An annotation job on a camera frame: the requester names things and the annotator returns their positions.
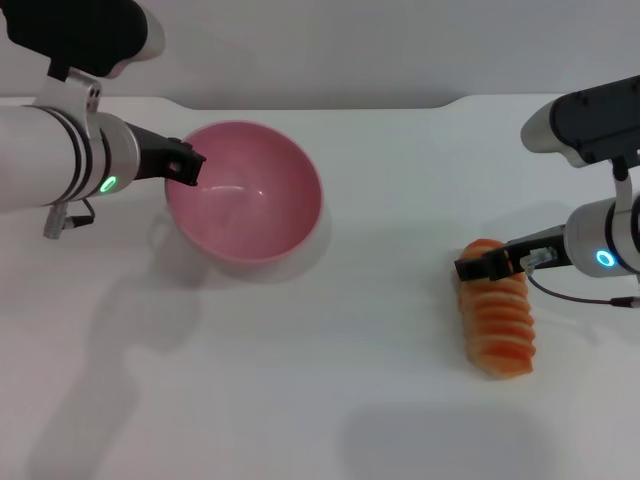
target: pink bowl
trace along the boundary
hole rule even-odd
[[[204,251],[235,263],[280,259],[311,234],[322,185],[289,138],[250,122],[214,123],[185,141],[207,157],[197,187],[166,182],[180,230]]]

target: black cable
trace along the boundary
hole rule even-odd
[[[95,220],[96,211],[93,209],[93,207],[89,203],[89,200],[87,200],[86,198],[83,198],[82,199],[82,203],[84,203],[84,206],[87,207],[87,210],[89,210],[89,213],[91,214],[91,218],[93,218]]]
[[[568,300],[570,302],[577,302],[577,303],[589,303],[592,305],[611,305],[611,300],[594,300],[591,298],[571,297],[569,295],[563,295],[562,293],[556,293],[540,285],[537,281],[533,279],[532,275],[529,275],[528,277],[529,277],[529,281],[534,287],[536,287],[538,290],[543,291],[547,295],[551,295],[552,297],[560,298],[561,300]]]

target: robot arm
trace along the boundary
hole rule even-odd
[[[0,107],[0,211],[51,206],[44,233],[59,238],[80,225],[66,216],[69,202],[144,178],[197,184],[203,156],[99,112],[102,86],[86,74],[114,77],[162,53],[153,15],[132,0],[0,1],[9,38],[51,59],[33,105]]]
[[[629,176],[640,163],[640,77],[558,98],[526,122],[521,139],[530,151],[561,153],[577,168],[609,160],[616,196],[579,207],[566,225],[457,261],[460,280],[527,272],[532,258],[544,260],[535,268],[574,265],[592,277],[640,275],[640,196]]]

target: green indicator light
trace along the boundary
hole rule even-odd
[[[109,177],[107,178],[102,186],[100,187],[100,193],[107,193],[113,187],[115,187],[116,183],[118,183],[117,177]]]

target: white wall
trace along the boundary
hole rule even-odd
[[[420,107],[640,74],[637,0],[143,0],[168,51],[107,82],[199,108]],[[46,62],[0,39],[0,95]]]

